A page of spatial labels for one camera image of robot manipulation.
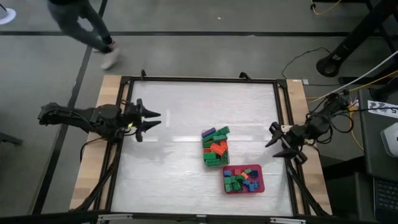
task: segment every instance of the red tray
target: red tray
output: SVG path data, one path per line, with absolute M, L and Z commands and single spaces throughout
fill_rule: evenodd
M 265 191 L 265 186 L 264 186 L 264 180 L 262 179 L 262 169 L 259 164 L 251 164 L 251 165 L 239 165 L 239 166 L 224 166 L 221 175 L 223 176 L 222 181 L 223 181 L 223 188 L 225 191 L 225 186 L 224 186 L 224 171 L 228 170 L 231 171 L 231 173 L 234 175 L 234 170 L 235 169 L 241 169 L 243 172 L 245 169 L 251 169 L 251 170 L 256 170 L 259 173 L 258 178 L 252 178 L 250 174 L 248 174 L 249 178 L 247 178 L 248 181 L 258 181 L 259 182 L 259 188 L 254 189 L 254 192 L 250 192 L 249 189 L 246 186 L 243 186 L 243 190 L 240 192 L 225 192 L 227 194 L 242 194 L 242 193 L 261 193 Z

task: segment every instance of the black floor stripe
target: black floor stripe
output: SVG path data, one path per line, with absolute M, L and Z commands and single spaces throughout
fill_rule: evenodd
M 346 37 L 349 32 L 111 31 L 113 36 Z M 0 36 L 64 36 L 60 31 L 0 31 Z M 371 37 L 380 37 L 379 33 Z
M 108 0 L 103 0 L 101 3 L 101 7 L 99 9 L 98 14 L 103 17 L 106 4 Z M 72 93 L 70 95 L 70 99 L 68 102 L 68 109 L 74 109 L 77 98 L 80 92 L 81 84 L 83 83 L 83 79 L 86 73 L 88 61 L 90 60 L 90 55 L 91 55 L 91 47 L 87 46 L 86 52 L 83 56 L 83 60 L 80 65 L 79 73 L 76 77 L 76 82 L 75 85 L 73 86 Z M 49 188 L 51 185 L 52 177 L 55 172 L 55 168 L 57 167 L 57 162 L 61 154 L 63 142 L 65 141 L 66 135 L 68 131 L 68 125 L 62 124 L 57 132 L 57 136 L 54 139 L 54 143 L 52 146 L 52 154 L 51 158 L 49 161 L 49 164 L 47 166 L 47 170 L 45 171 L 45 175 L 42 181 L 42 184 L 40 186 L 39 193 L 37 194 L 37 199 L 35 201 L 35 204 L 32 209 L 32 214 L 40 214 L 42 213 L 42 209 L 45 203 L 45 198 L 47 197 L 47 194 L 49 192 Z

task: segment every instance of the blue toy block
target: blue toy block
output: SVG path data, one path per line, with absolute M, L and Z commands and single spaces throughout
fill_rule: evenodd
M 231 177 L 232 173 L 229 170 L 224 171 L 224 177 Z
M 250 192 L 254 192 L 254 185 L 249 184 L 249 191 L 250 191 Z
M 249 184 L 250 184 L 250 181 L 248 181 L 248 180 L 244 180 L 244 181 L 243 181 L 243 185 L 249 186 Z
M 257 189 L 257 188 L 259 188 L 259 187 L 260 187 L 260 185 L 259 185 L 259 182 L 258 182 L 258 181 L 253 181 L 253 182 L 252 182 L 252 184 L 253 184 L 253 186 L 254 186 L 254 188 L 255 188 L 255 189 Z
M 215 128 L 210 128 L 209 130 L 205 131 L 204 133 L 201 134 L 202 138 L 205 138 L 211 134 L 216 133 L 216 129 Z
M 256 170 L 252 170 L 250 174 L 251 174 L 251 177 L 253 177 L 253 178 L 258 178 L 259 177 L 259 172 L 256 171 Z

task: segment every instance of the person's leg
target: person's leg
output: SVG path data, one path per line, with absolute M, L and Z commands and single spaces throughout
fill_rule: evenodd
M 100 15 L 93 9 L 93 6 L 91 6 L 88 0 L 83 0 L 82 5 L 80 17 L 87 19 L 91 23 L 104 44 L 111 45 L 113 43 L 111 34 Z
M 98 49 L 103 54 L 112 52 L 109 46 L 97 39 L 93 33 L 83 29 L 78 23 L 78 16 L 83 6 L 84 4 L 81 2 L 64 6 L 48 2 L 49 11 L 63 33 L 90 47 Z

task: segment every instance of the table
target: table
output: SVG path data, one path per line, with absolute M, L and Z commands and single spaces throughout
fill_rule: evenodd
M 99 92 L 97 106 L 107 103 L 115 104 L 121 79 L 122 76 L 104 76 L 103 84 Z M 287 80 L 287 86 L 289 90 L 290 105 L 292 107 L 294 122 L 297 124 L 302 124 L 305 121 L 305 114 L 308 113 L 308 107 L 302 82 L 301 80 Z M 125 91 L 123 99 L 126 99 L 126 92 L 127 91 Z M 279 90 L 279 93 L 282 103 L 284 120 L 287 121 L 287 110 L 286 105 L 284 104 L 282 89 Z M 90 133 L 88 136 L 88 141 L 95 138 L 98 138 L 98 135 Z M 73 192 L 70 208 L 76 208 L 77 206 L 79 206 L 93 190 L 93 187 L 97 184 L 101 173 L 101 166 L 103 164 L 105 148 L 106 141 L 97 141 L 93 144 L 89 144 L 86 146 L 83 160 L 80 166 L 80 171 L 76 181 L 75 190 Z M 330 203 L 326 191 L 325 181 L 323 179 L 322 167 L 320 164 L 318 152 L 311 147 L 304 147 L 303 151 L 308 157 L 308 161 L 302 167 L 306 186 L 313 194 L 315 200 L 322 206 L 322 208 L 326 212 L 331 213 Z M 105 208 L 105 202 L 108 196 L 108 184 L 105 185 L 101 200 L 99 201 L 100 209 Z M 296 196 L 298 201 L 298 212 L 300 214 L 304 214 L 303 203 L 298 188 L 296 188 Z

